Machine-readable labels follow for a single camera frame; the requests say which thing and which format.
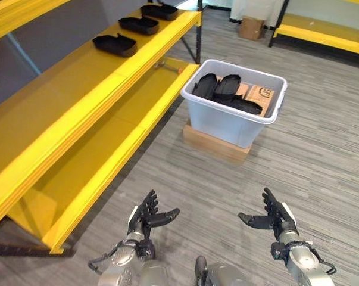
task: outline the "bin rim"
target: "bin rim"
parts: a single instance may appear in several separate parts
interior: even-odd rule
[[[276,106],[274,107],[272,115],[270,117],[261,117],[261,116],[254,115],[254,114],[251,114],[251,113],[248,113],[248,112],[245,112],[245,111],[237,110],[235,108],[232,108],[232,107],[229,107],[229,106],[226,106],[226,105],[223,105],[223,104],[216,103],[216,102],[211,101],[211,100],[206,100],[205,98],[201,98],[201,97],[198,97],[198,96],[193,95],[191,93],[188,93],[186,91],[186,89],[188,88],[188,85],[194,80],[194,78],[199,74],[199,72],[202,72],[202,67],[203,66],[205,66],[205,65],[207,65],[209,63],[212,63],[212,62],[223,63],[223,64],[227,64],[228,66],[234,66],[234,67],[237,67],[237,68],[240,68],[240,69],[243,68],[244,70],[249,70],[249,71],[252,71],[252,72],[255,72],[255,73],[261,73],[261,74],[264,74],[266,76],[275,77],[277,79],[280,79],[283,82],[283,86],[282,86],[280,95],[278,97]],[[284,96],[285,96],[285,91],[286,91],[287,87],[288,87],[288,83],[287,83],[286,79],[284,79],[283,77],[275,76],[273,74],[265,73],[265,72],[258,71],[258,70],[249,69],[247,67],[241,67],[241,66],[238,66],[236,64],[227,63],[225,61],[209,59],[209,60],[205,60],[201,64],[199,69],[193,74],[193,76],[186,82],[186,84],[182,88],[180,94],[181,94],[182,97],[186,98],[189,101],[195,101],[195,102],[197,102],[197,103],[199,103],[201,105],[205,105],[207,107],[211,107],[213,109],[216,109],[216,110],[219,110],[219,111],[222,111],[222,112],[234,115],[234,116],[238,116],[238,117],[241,117],[241,118],[253,121],[253,122],[257,122],[257,123],[260,123],[260,124],[268,125],[268,124],[272,124],[272,123],[274,123],[276,121],[277,116],[279,114],[279,109],[280,109],[280,107],[282,105],[282,102],[283,102],[283,99],[284,99]]]

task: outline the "wooden block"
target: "wooden block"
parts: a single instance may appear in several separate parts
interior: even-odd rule
[[[189,121],[183,128],[183,140],[186,144],[196,149],[211,153],[212,155],[234,163],[243,163],[251,149],[251,146],[241,148],[211,135],[199,132],[190,126]]]
[[[260,116],[264,117],[267,112],[270,101],[273,98],[273,95],[274,91],[272,91],[271,89],[254,85],[244,99],[253,101],[260,105],[263,108],[262,112],[260,113]]]

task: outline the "white plastic bin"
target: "white plastic bin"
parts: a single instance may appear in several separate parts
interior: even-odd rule
[[[273,99],[265,117],[240,111],[191,94],[195,84],[207,73],[214,73],[222,77],[238,74],[242,82],[274,90]],[[207,60],[183,87],[181,95],[188,102],[191,127],[246,148],[252,144],[265,125],[276,121],[287,86],[286,80],[279,76],[218,60]]]

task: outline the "black plastic tray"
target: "black plastic tray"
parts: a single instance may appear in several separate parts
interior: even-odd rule
[[[153,35],[158,32],[160,26],[154,19],[142,17],[142,19],[129,17],[118,21],[121,28],[131,30],[144,35]]]
[[[218,84],[216,75],[208,73],[203,76],[198,83],[195,84],[192,94],[205,99],[212,99],[214,90]]]
[[[117,34],[117,37],[105,35],[93,39],[96,48],[101,51],[122,57],[131,57],[137,52],[137,42],[128,37]]]
[[[143,16],[150,16],[168,21],[173,21],[178,17],[178,9],[166,4],[142,6],[141,13]]]
[[[239,89],[240,80],[237,74],[225,76],[215,88],[213,98],[231,100]]]

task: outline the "floor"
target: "floor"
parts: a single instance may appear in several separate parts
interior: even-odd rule
[[[187,35],[188,42],[195,34]],[[91,209],[71,238],[71,259],[0,257],[0,285],[96,285],[86,267],[124,238],[127,218],[150,189],[160,210],[180,216],[152,233],[170,285],[189,286],[199,254],[237,266],[255,285],[296,285],[274,261],[270,231],[249,229],[239,211],[264,213],[270,187],[286,201],[301,235],[335,263],[335,285],[359,286],[359,68],[237,36],[225,11],[204,13],[202,59],[216,58],[288,81],[278,120],[265,127],[243,165],[185,145],[188,114],[179,98]],[[182,44],[170,54],[188,58]]]

